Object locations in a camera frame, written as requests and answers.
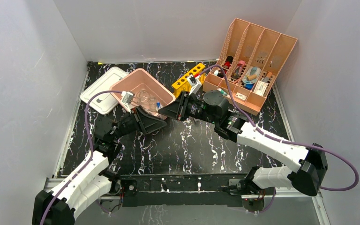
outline table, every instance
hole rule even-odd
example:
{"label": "table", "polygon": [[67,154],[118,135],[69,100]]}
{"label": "table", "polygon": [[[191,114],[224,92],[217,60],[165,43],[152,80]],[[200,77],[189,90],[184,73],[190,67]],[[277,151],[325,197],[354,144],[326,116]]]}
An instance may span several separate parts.
{"label": "table", "polygon": [[[213,61],[204,61],[206,66]],[[89,63],[88,77],[84,88],[89,87],[112,67],[128,73],[143,68],[167,89],[171,84],[192,69],[198,62],[158,62],[129,64]],[[89,150],[85,127],[84,109],[80,103],[75,126],[68,142],[68,150],[58,177],[68,176],[85,159]],[[124,114],[119,105],[107,117],[119,120]],[[90,110],[90,124],[104,115]],[[288,138],[273,91],[260,113],[252,116],[258,126]],[[123,149],[110,165],[110,170],[119,174],[185,174],[185,173],[247,173],[253,166],[273,167],[281,163],[248,146],[224,140],[214,132],[214,125],[203,121],[176,121],[168,119],[168,126],[149,135],[131,133],[120,139]]]}

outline peach storage organizer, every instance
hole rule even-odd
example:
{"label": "peach storage organizer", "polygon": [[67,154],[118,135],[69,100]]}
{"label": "peach storage organizer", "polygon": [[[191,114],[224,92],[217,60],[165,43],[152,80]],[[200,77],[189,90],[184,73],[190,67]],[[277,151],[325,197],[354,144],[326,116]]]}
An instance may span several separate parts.
{"label": "peach storage organizer", "polygon": [[[159,115],[156,110],[149,110],[149,106],[144,105],[142,101],[137,101],[137,95],[140,91],[144,92],[144,95],[147,94],[146,98],[154,98],[155,105],[157,102],[161,104],[161,107],[167,106],[176,100],[175,96],[166,89],[161,83],[159,83],[154,77],[152,77],[147,71],[144,69],[137,69],[127,75],[125,78],[116,82],[113,86],[111,86],[110,90],[119,90],[119,91],[131,91],[135,94],[134,101],[131,103],[131,107],[136,107],[137,105],[142,105],[143,108],[150,114],[154,116],[159,116],[161,119],[166,119],[166,116]],[[122,96],[119,93],[111,93],[114,98],[123,106],[121,102]]]}
{"label": "peach storage organizer", "polygon": [[[229,88],[232,91],[234,100],[241,109],[253,115],[259,113],[267,98],[267,94],[288,59],[296,41],[297,38],[238,18],[231,23],[217,64],[223,66],[227,56],[233,57],[232,64],[228,68],[225,76],[228,78]],[[230,75],[236,69],[239,60],[245,61],[245,67],[241,72],[241,77],[234,80]],[[268,87],[262,96],[253,92],[256,84],[254,84],[251,90],[244,88],[242,78],[246,75],[250,67],[258,67],[261,69],[261,73],[257,78],[258,81],[263,80],[267,76]],[[216,70],[219,69],[215,68],[211,70],[205,78],[203,90],[206,92],[221,88],[228,93],[224,78],[213,74]],[[245,95],[246,100],[235,97],[236,93]],[[231,104],[233,103],[229,96],[226,96],[226,98],[228,98]]]}

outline white lid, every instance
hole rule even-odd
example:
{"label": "white lid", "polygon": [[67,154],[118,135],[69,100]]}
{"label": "white lid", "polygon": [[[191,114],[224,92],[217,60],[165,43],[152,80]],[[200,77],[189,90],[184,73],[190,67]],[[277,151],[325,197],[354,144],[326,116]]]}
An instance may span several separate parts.
{"label": "white lid", "polygon": [[[118,67],[112,67],[105,74],[103,74],[99,79],[97,79],[91,86],[89,86],[81,94],[81,100],[87,103],[91,97],[96,95],[99,92],[110,90],[110,87],[118,82],[120,79],[128,75],[127,72],[121,70]],[[111,95],[111,93],[101,94],[96,97],[91,103],[90,106],[95,109],[98,113],[106,115],[108,114],[116,105],[118,101]]]}

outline black marble surface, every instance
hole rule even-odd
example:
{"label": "black marble surface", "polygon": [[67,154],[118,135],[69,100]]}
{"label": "black marble surface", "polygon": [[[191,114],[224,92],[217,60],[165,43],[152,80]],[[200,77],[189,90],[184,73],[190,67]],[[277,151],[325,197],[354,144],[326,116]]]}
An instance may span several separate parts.
{"label": "black marble surface", "polygon": [[[203,62],[206,66],[214,62]],[[143,68],[170,91],[171,84],[193,68],[197,62],[103,64],[90,63],[85,88],[94,83],[112,67],[127,72]],[[84,127],[85,103],[81,102],[70,138],[64,166],[58,176],[69,175],[85,159],[89,144]],[[119,120],[124,114],[118,105],[105,115]],[[90,110],[91,130],[97,117],[104,116]],[[252,119],[270,132],[287,138],[281,114],[271,91],[260,113]],[[120,174],[184,174],[184,173],[247,173],[253,166],[273,167],[281,164],[271,157],[248,147],[220,138],[214,125],[192,120],[184,122],[168,119],[168,126],[149,135],[131,133],[120,139],[121,153],[110,165]]]}

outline pink tray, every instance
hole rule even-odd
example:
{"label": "pink tray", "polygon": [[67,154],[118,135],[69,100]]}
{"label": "pink tray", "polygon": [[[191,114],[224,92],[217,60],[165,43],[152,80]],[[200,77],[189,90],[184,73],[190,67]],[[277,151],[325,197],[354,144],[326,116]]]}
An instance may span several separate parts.
{"label": "pink tray", "polygon": [[[127,75],[125,78],[122,78],[120,81],[116,82],[110,88],[111,90],[118,91],[131,91],[136,94],[140,90],[144,89],[149,92],[151,95],[155,96],[157,102],[161,104],[161,107],[167,106],[174,100],[176,97],[166,89],[161,83],[159,83],[154,77],[152,77],[144,69],[137,69]],[[122,104],[122,96],[119,93],[111,93],[115,99],[118,100],[119,104]],[[158,113],[151,113],[154,116],[159,116],[162,119],[166,119],[166,116],[159,115]]]}

